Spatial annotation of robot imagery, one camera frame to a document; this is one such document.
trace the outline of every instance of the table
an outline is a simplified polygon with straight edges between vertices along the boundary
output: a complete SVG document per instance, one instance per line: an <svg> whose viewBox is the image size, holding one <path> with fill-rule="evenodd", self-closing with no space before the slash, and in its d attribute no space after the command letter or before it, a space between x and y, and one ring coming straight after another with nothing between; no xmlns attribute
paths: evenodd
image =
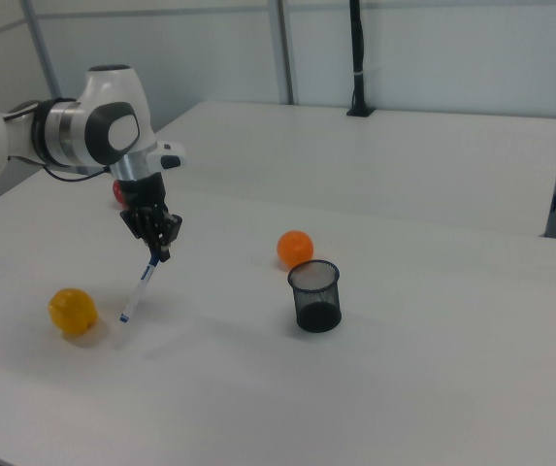
<svg viewBox="0 0 556 466"><path fill-rule="evenodd" d="M173 258L127 325L147 251L111 180L38 173L0 197L0 459L556 464L556 240L182 187L183 173L164 176L184 219ZM295 324L275 258L291 228L341 269L327 334ZM47 313L66 286L100 312L76 339Z"/></svg>
<svg viewBox="0 0 556 466"><path fill-rule="evenodd" d="M556 183L556 119L204 102L159 135L180 187L531 236Z"/></svg>

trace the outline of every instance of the white wall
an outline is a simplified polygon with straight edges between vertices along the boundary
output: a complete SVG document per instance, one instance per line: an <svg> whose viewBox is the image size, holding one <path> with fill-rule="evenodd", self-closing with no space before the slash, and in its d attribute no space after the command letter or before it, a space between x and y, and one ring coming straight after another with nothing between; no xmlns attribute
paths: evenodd
<svg viewBox="0 0 556 466"><path fill-rule="evenodd" d="M0 0L0 112L29 99L50 98L34 43L18 0ZM10 163L0 176L0 195L34 173Z"/></svg>
<svg viewBox="0 0 556 466"><path fill-rule="evenodd" d="M291 72L302 105L350 106L347 3L288 3ZM369 104L556 117L556 0L362 3ZM517 3L531 5L504 5ZM556 236L556 215L551 224Z"/></svg>
<svg viewBox="0 0 556 466"><path fill-rule="evenodd" d="M93 65L131 65L158 129L203 100L286 102L270 3L36 0L34 10L63 95L79 95Z"/></svg>

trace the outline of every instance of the black mesh cup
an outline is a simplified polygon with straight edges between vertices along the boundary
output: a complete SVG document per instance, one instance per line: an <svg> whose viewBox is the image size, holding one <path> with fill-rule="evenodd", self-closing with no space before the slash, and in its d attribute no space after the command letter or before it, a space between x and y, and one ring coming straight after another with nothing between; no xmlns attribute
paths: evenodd
<svg viewBox="0 0 556 466"><path fill-rule="evenodd" d="M338 299L339 277L338 267L326 260L309 260L288 274L288 284L295 296L297 324L307 332L327 332L343 318Z"/></svg>

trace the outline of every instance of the wire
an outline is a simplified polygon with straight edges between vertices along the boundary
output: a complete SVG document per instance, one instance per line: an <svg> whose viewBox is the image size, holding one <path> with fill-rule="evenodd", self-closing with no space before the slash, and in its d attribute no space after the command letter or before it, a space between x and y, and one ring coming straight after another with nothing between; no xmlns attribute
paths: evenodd
<svg viewBox="0 0 556 466"><path fill-rule="evenodd" d="M51 177L55 178L56 180L60 180L61 182L65 182L65 183L85 182L86 180L91 180L92 178L96 178L99 175L108 173L107 170L101 170L100 172L93 173L92 175L88 175L87 177L83 177L83 178L62 178L55 175L49 168L45 166L43 167L43 170L45 170Z"/></svg>
<svg viewBox="0 0 556 466"><path fill-rule="evenodd" d="M31 107L27 110L23 110L23 111L18 112L16 114L6 115L6 116L4 116L4 121L10 121L11 119L15 119L15 118L23 117L25 115L33 114L35 110L36 110L36 106Z"/></svg>

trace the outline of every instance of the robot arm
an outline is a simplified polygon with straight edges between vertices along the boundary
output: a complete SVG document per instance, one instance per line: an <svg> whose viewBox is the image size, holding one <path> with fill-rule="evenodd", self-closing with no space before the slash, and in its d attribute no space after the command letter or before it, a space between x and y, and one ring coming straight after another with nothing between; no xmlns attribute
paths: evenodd
<svg viewBox="0 0 556 466"><path fill-rule="evenodd" d="M87 73L78 100L53 99L0 115L0 173L9 157L50 168L103 168L120 181L120 214L164 262L182 219L168 212L161 171L180 166L181 145L157 141L144 89L125 65Z"/></svg>

